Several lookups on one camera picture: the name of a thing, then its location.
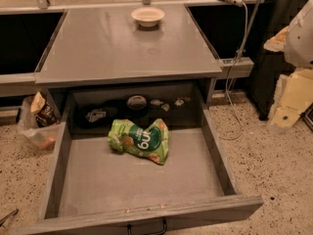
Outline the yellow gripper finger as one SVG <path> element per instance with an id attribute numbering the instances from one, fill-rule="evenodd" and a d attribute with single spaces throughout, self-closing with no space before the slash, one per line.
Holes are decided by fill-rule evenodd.
<path id="1" fill-rule="evenodd" d="M 281 29 L 276 35 L 274 35 L 264 43 L 263 48 L 267 51 L 272 52 L 284 52 L 285 41 L 288 31 L 289 28 L 287 26 Z"/>
<path id="2" fill-rule="evenodd" d="M 313 104 L 313 70 L 297 68 L 290 76 L 281 75 L 270 111 L 269 130 L 288 130 Z"/>

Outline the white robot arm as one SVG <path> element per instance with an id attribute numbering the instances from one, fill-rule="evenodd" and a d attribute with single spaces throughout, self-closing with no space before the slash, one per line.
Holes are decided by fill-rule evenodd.
<path id="1" fill-rule="evenodd" d="M 295 71 L 286 78 L 285 89 L 269 123 L 272 133 L 282 133 L 313 104 L 313 0 L 308 0 L 290 24 L 263 47 L 283 52 L 285 61 L 295 66 Z"/>

